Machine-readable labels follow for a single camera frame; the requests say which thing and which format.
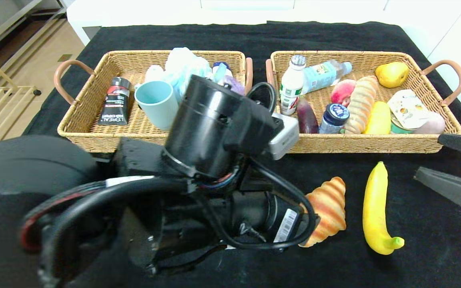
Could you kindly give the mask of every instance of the eggplant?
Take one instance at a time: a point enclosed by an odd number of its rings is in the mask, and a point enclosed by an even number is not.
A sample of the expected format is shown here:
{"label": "eggplant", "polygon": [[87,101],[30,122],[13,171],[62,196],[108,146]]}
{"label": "eggplant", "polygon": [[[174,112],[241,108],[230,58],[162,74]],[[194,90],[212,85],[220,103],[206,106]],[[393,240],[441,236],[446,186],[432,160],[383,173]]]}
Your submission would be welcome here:
{"label": "eggplant", "polygon": [[320,129],[318,126],[318,120],[314,115],[313,108],[311,108],[311,104],[309,104],[309,101],[300,97],[298,99],[297,113],[298,128],[300,129],[300,133],[319,133]]}

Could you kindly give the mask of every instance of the bread loaf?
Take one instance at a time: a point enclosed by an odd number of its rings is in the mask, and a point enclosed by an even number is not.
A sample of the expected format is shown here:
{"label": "bread loaf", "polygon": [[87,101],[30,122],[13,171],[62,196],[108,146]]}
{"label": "bread loaf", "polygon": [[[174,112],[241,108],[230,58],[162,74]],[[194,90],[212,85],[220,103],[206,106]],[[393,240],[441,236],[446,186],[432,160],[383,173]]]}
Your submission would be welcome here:
{"label": "bread loaf", "polygon": [[378,82],[375,76],[362,77],[357,81],[351,93],[350,105],[348,105],[350,118],[344,124],[344,133],[360,134],[366,130],[377,91]]}
{"label": "bread loaf", "polygon": [[311,247],[316,243],[346,229],[344,193],[346,185],[340,177],[333,177],[306,195],[321,221],[312,235],[300,247]]}

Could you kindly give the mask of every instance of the black tablecloth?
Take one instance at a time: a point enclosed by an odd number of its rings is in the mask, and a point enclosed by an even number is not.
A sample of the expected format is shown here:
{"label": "black tablecloth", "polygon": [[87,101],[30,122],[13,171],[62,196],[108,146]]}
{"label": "black tablecloth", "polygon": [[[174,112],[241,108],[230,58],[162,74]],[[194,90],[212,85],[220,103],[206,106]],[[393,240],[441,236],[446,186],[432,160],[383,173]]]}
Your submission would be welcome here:
{"label": "black tablecloth", "polygon": [[[112,50],[188,47],[192,50],[237,50],[254,60],[254,82],[265,80],[264,60],[277,50],[401,51],[420,67],[430,65],[398,26],[271,22],[255,26],[180,25],[102,28],[78,59],[95,68]],[[428,78],[442,96],[451,93],[442,78]],[[62,78],[77,95],[88,79],[80,68]],[[461,104],[450,108],[461,123]],[[49,95],[26,134],[55,135],[68,105],[56,90]],[[373,252],[362,232],[364,188],[371,169],[384,161],[389,172],[387,226],[405,246],[392,255]],[[272,168],[308,193],[333,176],[346,182],[346,231],[312,248],[284,253],[230,250],[212,255],[193,272],[148,279],[128,267],[118,251],[101,255],[99,272],[84,275],[93,286],[153,287],[460,287],[461,208],[413,180],[419,166],[461,177],[461,153],[436,154],[298,154],[287,155]]]}

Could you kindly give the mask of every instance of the black cable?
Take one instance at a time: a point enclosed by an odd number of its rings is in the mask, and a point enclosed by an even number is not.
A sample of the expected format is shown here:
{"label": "black cable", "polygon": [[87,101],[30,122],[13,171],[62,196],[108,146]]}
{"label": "black cable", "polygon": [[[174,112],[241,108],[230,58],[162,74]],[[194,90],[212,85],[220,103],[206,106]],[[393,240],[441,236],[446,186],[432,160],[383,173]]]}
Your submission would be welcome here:
{"label": "black cable", "polygon": [[22,218],[22,225],[19,229],[18,235],[20,245],[29,252],[40,250],[41,245],[39,242],[36,242],[38,239],[33,239],[30,234],[33,234],[32,231],[36,228],[35,225],[41,217],[47,213],[68,207],[71,202],[77,201],[79,198],[83,198],[86,195],[95,193],[105,187],[105,181],[90,182],[76,186],[67,191],[54,195],[53,197],[47,199],[46,201],[33,208]]}
{"label": "black cable", "polygon": [[77,201],[57,218],[48,231],[48,238],[43,245],[42,268],[40,270],[40,277],[44,286],[50,288],[61,287],[65,284],[65,281],[69,280],[64,275],[64,269],[67,264],[64,262],[64,251],[62,248],[71,229],[88,212],[138,195],[168,192],[180,193],[186,190],[186,180],[154,177],[111,186]]}
{"label": "black cable", "polygon": [[277,105],[277,90],[275,90],[275,88],[268,82],[260,82],[260,83],[257,83],[255,84],[251,89],[250,89],[250,92],[247,94],[247,97],[250,97],[249,95],[252,95],[253,93],[255,93],[255,91],[259,88],[259,87],[266,87],[268,89],[268,93],[269,93],[269,107],[268,110],[269,110],[269,113],[270,114],[273,114],[273,112],[275,111],[275,106]]}
{"label": "black cable", "polygon": [[225,249],[227,249],[227,245],[219,245],[219,246],[209,249],[208,251],[206,251],[204,254],[202,254],[200,257],[198,257],[197,259],[193,261],[180,264],[180,265],[176,265],[176,266],[159,266],[158,267],[159,273],[165,274],[165,275],[174,275],[174,274],[179,274],[179,273],[190,271],[195,266],[197,266],[202,261],[204,261],[207,257],[209,257],[209,255],[213,254],[214,252],[225,250]]}
{"label": "black cable", "polygon": [[211,224],[212,228],[216,232],[216,235],[220,237],[226,244],[231,245],[235,248],[240,248],[240,249],[280,249],[280,248],[287,248],[289,246],[294,246],[297,244],[302,243],[303,241],[306,241],[311,234],[313,233],[315,227],[316,227],[316,215],[313,209],[313,206],[309,202],[309,200],[305,197],[302,191],[298,189],[296,186],[288,182],[287,180],[283,179],[270,169],[266,168],[263,164],[257,162],[256,160],[250,158],[252,166],[254,168],[261,172],[263,175],[268,177],[270,180],[273,182],[277,183],[278,185],[282,186],[282,188],[285,188],[287,193],[289,193],[290,196],[296,199],[296,201],[301,202],[303,206],[305,206],[307,213],[309,215],[309,224],[307,224],[305,230],[300,233],[300,235],[295,236],[293,239],[288,240],[288,241],[282,241],[282,242],[276,242],[276,243],[243,243],[234,240],[230,235],[225,231],[225,228],[221,224],[218,215],[214,211],[214,208],[209,204],[207,201],[207,198],[202,195],[199,192],[194,192],[192,194],[192,197],[196,199],[199,204],[201,204],[203,212]]}

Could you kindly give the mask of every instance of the light blue mug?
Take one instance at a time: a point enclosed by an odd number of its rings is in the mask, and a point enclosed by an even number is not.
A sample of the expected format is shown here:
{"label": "light blue mug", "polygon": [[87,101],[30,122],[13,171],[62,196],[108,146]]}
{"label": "light blue mug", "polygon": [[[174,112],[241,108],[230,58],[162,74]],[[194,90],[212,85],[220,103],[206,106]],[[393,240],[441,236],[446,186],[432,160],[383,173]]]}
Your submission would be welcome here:
{"label": "light blue mug", "polygon": [[176,91],[167,82],[151,81],[135,86],[135,100],[150,122],[157,128],[168,131],[179,109]]}

